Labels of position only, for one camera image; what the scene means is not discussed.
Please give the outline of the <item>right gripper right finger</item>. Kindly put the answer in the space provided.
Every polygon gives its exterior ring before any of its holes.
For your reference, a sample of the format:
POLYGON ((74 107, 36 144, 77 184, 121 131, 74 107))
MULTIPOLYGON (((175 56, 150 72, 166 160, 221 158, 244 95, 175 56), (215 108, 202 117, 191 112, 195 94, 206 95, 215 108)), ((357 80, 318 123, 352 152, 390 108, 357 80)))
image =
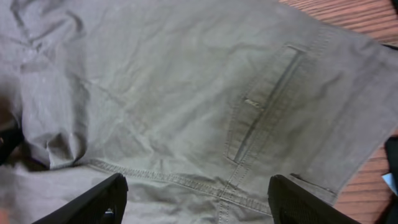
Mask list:
POLYGON ((271 177, 268 201, 275 224, 359 224, 283 175, 271 177))

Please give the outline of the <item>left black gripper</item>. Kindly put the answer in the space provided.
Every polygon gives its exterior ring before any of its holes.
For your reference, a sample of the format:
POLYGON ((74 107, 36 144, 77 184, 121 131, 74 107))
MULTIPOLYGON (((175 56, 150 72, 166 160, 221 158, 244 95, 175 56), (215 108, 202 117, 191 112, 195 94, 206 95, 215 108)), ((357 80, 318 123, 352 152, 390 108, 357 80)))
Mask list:
POLYGON ((24 142, 24 134, 21 128, 12 128, 1 131, 1 156, 3 165, 13 151, 24 142))

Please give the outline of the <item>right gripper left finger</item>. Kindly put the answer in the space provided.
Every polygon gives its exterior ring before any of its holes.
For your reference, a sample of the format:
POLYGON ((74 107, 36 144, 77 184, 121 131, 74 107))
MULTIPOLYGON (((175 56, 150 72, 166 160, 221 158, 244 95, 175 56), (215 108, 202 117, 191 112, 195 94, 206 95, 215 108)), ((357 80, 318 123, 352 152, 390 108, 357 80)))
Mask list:
POLYGON ((121 224, 127 192, 125 176, 114 174, 33 224, 121 224))

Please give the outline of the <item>grey shorts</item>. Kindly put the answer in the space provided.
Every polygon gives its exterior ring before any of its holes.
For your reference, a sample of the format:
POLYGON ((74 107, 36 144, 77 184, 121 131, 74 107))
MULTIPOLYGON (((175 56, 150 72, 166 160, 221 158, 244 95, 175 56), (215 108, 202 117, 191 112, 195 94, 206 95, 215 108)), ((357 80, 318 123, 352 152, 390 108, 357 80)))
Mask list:
POLYGON ((271 223, 326 203, 397 129, 397 52, 277 1, 2 1, 1 209, 32 223, 111 174, 124 223, 271 223))

